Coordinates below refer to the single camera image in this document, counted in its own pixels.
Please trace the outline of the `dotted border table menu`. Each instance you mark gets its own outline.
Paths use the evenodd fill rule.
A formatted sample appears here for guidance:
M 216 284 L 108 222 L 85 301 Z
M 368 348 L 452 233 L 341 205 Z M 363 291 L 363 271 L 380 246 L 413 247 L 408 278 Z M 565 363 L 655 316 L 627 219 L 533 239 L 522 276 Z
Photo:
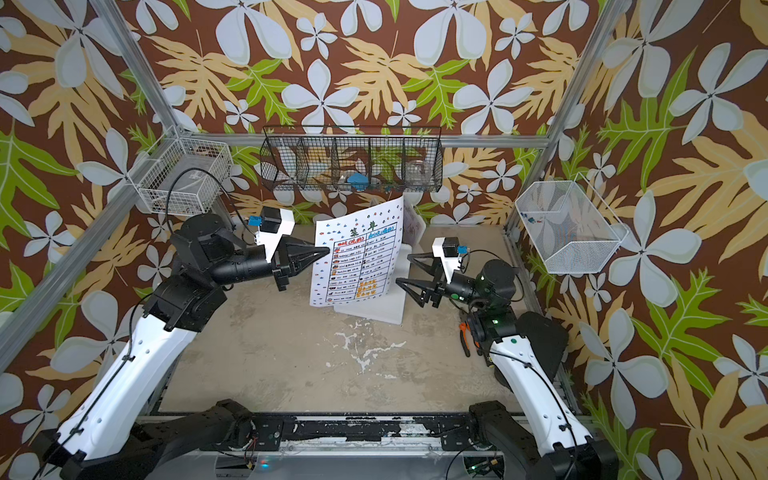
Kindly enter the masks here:
M 401 198 L 315 224 L 315 245 L 329 254 L 313 265 L 310 305 L 335 307 L 385 295 L 403 237 Z

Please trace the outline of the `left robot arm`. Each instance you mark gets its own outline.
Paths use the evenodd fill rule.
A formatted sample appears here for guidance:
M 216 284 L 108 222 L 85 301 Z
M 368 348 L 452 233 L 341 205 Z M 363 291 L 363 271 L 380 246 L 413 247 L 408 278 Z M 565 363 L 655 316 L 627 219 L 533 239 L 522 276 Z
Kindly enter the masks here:
M 292 237 L 291 211 L 267 207 L 254 241 L 239 238 L 215 213 L 192 216 L 171 235 L 177 265 L 129 317 L 128 342 L 81 406 L 33 447 L 34 476 L 144 479 L 160 465 L 225 439 L 246 410 L 232 401 L 186 418 L 142 427 L 136 420 L 171 365 L 226 301 L 228 287 L 261 278 L 285 290 L 290 278 L 329 254 Z

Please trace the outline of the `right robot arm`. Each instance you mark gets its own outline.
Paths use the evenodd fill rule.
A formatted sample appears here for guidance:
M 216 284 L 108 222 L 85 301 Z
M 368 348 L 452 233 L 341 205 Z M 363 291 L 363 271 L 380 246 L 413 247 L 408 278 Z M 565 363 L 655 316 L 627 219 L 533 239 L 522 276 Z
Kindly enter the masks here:
M 501 452 L 506 479 L 615 479 L 620 462 L 607 440 L 596 438 L 556 391 L 553 379 L 568 343 L 565 329 L 535 312 L 512 309 L 518 268 L 488 260 L 476 276 L 451 250 L 411 254 L 428 279 L 397 279 L 420 305 L 442 300 L 465 305 L 464 322 L 475 349 L 507 385 L 527 420 L 521 425 L 498 401 L 470 407 L 470 437 Z

